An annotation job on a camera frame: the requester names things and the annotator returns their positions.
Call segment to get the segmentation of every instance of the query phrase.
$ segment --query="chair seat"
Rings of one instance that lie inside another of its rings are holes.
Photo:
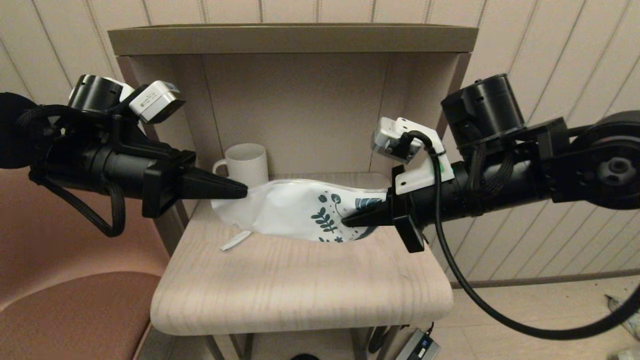
[[[28,295],[0,313],[0,359],[130,360],[159,280],[112,272]]]

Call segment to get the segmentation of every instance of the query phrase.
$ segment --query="small white tag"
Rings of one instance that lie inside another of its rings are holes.
[[[220,247],[220,250],[222,251],[227,251],[228,249],[231,249],[232,247],[238,245],[239,243],[241,243],[244,239],[248,238],[249,235],[251,235],[251,231],[245,230],[241,233],[239,233],[238,235],[235,235],[233,238],[231,238],[231,241],[222,245]]]

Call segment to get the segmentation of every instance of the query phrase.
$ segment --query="white bracket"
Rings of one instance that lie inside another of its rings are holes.
[[[403,133],[409,131],[420,131],[425,134],[433,144],[434,150],[438,154],[442,154],[438,157],[440,160],[440,173],[442,175],[442,181],[448,181],[454,178],[453,169],[449,163],[447,155],[444,153],[444,146],[438,136],[438,133],[431,128],[409,121],[407,119],[399,117],[397,120],[392,120],[386,117],[380,119],[378,128],[373,135],[373,149],[386,157],[393,158],[402,163],[409,163],[415,155],[424,148],[422,141],[413,139],[410,145],[409,155],[407,158],[398,158],[391,155],[389,152],[393,146],[395,146]],[[435,183],[435,175],[433,173],[433,163],[431,158],[427,158],[420,164],[419,167],[403,172],[396,176],[396,194],[401,195],[404,193],[412,192],[421,188],[426,188]]]

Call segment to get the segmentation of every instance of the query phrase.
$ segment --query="power adapter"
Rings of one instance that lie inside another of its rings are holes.
[[[416,329],[396,360],[432,360],[439,351],[440,346],[429,335]]]

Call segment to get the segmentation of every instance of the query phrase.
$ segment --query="white plastic bag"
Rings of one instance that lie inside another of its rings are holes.
[[[375,227],[346,227],[342,218],[385,201],[387,191],[348,188],[321,181],[270,181],[244,199],[212,200],[222,221],[256,233],[337,242],[362,239]]]

